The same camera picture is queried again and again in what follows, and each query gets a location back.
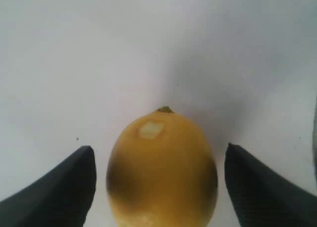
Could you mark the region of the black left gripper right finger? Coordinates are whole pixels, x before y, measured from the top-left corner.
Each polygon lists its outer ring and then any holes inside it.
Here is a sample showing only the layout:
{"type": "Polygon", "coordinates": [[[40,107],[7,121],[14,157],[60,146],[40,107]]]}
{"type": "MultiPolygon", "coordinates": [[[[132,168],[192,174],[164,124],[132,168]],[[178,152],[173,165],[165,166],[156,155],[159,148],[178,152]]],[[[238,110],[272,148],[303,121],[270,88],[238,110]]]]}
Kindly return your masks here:
{"type": "Polygon", "coordinates": [[[225,154],[225,184],[242,227],[315,227],[317,198],[239,145],[225,154]]]}

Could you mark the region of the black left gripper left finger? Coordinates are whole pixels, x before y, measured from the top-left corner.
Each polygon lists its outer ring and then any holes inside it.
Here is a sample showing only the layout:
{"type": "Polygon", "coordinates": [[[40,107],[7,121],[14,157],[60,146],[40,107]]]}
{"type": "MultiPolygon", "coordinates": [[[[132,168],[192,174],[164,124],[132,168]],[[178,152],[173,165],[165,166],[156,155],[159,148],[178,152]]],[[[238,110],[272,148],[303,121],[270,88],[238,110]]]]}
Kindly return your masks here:
{"type": "Polygon", "coordinates": [[[2,227],[82,227],[96,191],[94,151],[82,146],[0,203],[2,227]]]}

